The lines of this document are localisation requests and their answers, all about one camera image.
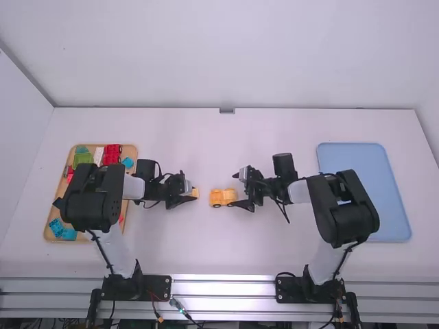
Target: yellow toy car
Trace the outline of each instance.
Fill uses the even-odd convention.
[[[226,188],[225,190],[214,189],[209,197],[211,207],[219,208],[220,206],[229,206],[231,202],[238,200],[238,193],[234,188]]]

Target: black clamp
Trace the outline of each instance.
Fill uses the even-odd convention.
[[[86,329],[95,327],[97,305],[101,302],[101,289],[93,289],[90,296],[90,306],[88,307],[87,318],[85,321]]]
[[[349,292],[345,294],[346,299],[344,300],[346,302],[346,305],[351,310],[351,324],[354,327],[354,329],[361,329],[361,319],[359,318],[358,313],[358,301],[357,296],[355,293]]]

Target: red lego brick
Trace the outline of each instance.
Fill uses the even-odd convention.
[[[122,146],[120,144],[108,144],[104,147],[104,155],[106,154],[117,154],[120,156],[122,153]]]
[[[105,154],[102,159],[102,164],[104,166],[113,165],[115,163],[121,163],[121,159],[117,154]]]

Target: cable connector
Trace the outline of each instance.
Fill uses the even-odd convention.
[[[180,312],[181,314],[183,314],[187,318],[187,316],[188,316],[187,310],[186,310],[186,308],[183,307],[183,305],[178,300],[176,300],[175,298],[171,298],[169,301],[169,305],[177,308],[178,312]]]
[[[154,311],[154,314],[156,315],[157,321],[158,321],[159,323],[163,323],[163,322],[164,322],[164,319],[161,317],[160,314],[157,313],[156,310]]]

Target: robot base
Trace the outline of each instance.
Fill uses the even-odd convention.
[[[308,272],[308,266],[301,277],[277,276],[276,301],[279,304],[334,304],[346,295],[344,281],[331,280],[316,286]]]
[[[141,278],[140,295],[135,296],[124,293],[118,284],[114,284],[110,278],[105,278],[102,283],[101,300],[138,300],[141,302],[167,302],[171,296],[171,276],[153,276],[143,274]]]

